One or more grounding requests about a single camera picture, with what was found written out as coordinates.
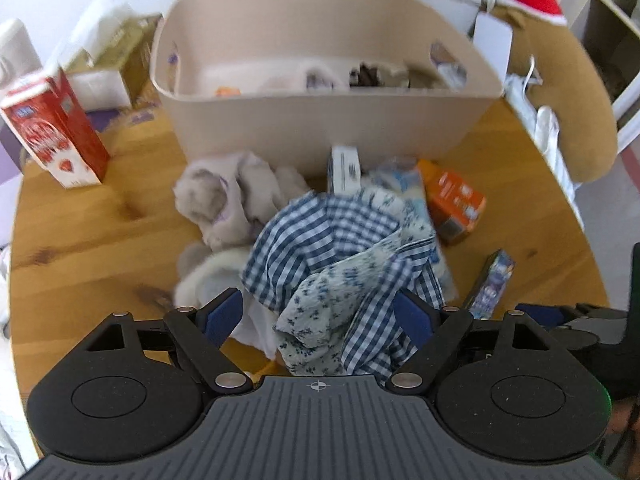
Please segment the long blue cartoon box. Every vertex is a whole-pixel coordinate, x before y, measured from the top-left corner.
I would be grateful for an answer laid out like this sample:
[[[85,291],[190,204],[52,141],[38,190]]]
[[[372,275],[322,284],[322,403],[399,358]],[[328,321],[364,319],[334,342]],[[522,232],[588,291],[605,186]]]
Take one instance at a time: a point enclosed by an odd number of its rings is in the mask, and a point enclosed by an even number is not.
[[[476,320],[491,318],[514,268],[514,260],[503,249],[498,249],[490,255],[463,301],[463,309]]]

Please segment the white fluffy plush hat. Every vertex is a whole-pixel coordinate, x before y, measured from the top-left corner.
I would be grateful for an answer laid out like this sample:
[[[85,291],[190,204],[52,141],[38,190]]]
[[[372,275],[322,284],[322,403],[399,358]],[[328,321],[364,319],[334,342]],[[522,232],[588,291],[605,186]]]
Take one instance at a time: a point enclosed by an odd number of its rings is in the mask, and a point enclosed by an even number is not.
[[[226,289],[236,288],[242,294],[243,314],[231,337],[273,361],[278,350],[273,330],[277,315],[260,304],[242,285],[241,273],[249,254],[250,246],[212,252],[202,243],[189,245],[177,262],[180,281],[174,291],[174,306],[201,309]]]

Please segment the orange snack packet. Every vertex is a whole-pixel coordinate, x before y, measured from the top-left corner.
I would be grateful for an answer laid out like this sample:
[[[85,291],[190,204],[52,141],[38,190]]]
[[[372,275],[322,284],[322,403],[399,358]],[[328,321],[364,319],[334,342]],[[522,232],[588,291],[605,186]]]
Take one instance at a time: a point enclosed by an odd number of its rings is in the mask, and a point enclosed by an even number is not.
[[[484,214],[486,197],[453,171],[419,159],[426,206],[439,237],[447,244],[460,243],[476,228]]]

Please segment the blue checkered cloth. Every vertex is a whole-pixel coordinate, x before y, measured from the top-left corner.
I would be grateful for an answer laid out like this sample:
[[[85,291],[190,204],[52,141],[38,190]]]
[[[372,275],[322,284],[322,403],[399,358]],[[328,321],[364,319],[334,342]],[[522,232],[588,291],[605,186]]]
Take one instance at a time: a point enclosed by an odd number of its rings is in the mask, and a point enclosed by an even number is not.
[[[416,352],[393,300],[403,288],[445,303],[431,222],[384,188],[308,193],[259,234],[241,274],[276,315],[277,352],[297,376],[387,378]]]

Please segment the lilac fleece cloth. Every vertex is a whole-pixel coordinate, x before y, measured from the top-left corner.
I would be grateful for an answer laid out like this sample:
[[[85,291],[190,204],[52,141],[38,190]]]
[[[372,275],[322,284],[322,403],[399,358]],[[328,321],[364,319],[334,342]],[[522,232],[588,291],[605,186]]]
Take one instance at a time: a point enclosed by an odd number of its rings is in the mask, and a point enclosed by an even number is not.
[[[310,191],[293,167],[272,168],[251,152],[191,162],[174,184],[179,214],[212,252],[247,245],[292,200]]]

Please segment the small blue white carton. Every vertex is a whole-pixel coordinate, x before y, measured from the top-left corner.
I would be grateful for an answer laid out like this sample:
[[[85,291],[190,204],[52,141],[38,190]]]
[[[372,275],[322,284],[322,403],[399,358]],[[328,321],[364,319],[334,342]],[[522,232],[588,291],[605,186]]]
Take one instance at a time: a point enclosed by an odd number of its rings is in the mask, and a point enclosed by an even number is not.
[[[361,167],[358,150],[354,146],[337,145],[328,160],[328,191],[349,196],[361,188]]]

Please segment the orange plush pouch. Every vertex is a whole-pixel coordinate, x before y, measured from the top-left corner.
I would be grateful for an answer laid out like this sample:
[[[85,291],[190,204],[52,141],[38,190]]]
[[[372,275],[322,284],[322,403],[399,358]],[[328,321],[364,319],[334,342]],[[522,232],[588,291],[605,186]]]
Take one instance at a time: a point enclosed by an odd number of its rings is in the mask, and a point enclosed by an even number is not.
[[[215,96],[239,96],[241,91],[235,87],[222,86],[215,90]]]

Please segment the red milk carton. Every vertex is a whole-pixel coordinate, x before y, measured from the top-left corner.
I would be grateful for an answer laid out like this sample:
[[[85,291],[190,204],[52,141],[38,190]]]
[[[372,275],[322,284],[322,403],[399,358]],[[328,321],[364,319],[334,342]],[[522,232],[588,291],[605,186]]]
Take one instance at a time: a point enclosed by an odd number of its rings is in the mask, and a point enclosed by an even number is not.
[[[63,188],[98,185],[104,179],[110,154],[60,66],[12,82],[1,95],[1,117]]]

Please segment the beige plastic storage bin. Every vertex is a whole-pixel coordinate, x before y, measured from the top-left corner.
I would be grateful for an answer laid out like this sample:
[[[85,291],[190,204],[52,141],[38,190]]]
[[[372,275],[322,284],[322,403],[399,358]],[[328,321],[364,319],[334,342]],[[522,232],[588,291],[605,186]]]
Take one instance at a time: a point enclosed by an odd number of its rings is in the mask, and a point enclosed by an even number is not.
[[[360,63],[410,87],[350,88]],[[188,159],[250,151],[318,174],[334,146],[365,164],[437,158],[501,94],[472,42],[420,0],[177,0],[150,78]],[[218,87],[239,96],[215,96]]]

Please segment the tissue box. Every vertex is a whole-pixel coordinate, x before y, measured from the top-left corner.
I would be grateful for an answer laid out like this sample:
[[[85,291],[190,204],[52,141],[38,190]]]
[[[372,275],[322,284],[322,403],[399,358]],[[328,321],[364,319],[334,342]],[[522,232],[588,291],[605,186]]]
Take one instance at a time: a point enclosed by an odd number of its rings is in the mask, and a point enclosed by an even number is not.
[[[60,55],[67,79],[87,112],[129,108],[149,77],[160,14],[135,14],[126,3],[97,1]]]

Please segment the white phone stand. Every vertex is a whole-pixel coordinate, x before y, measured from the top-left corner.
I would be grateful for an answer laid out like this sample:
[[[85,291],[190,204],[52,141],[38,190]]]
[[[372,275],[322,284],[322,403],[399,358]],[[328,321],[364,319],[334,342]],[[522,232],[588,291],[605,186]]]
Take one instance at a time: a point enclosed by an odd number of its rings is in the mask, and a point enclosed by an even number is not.
[[[477,14],[473,32],[474,47],[484,56],[501,82],[506,80],[508,73],[512,39],[513,30],[509,24],[486,12]]]

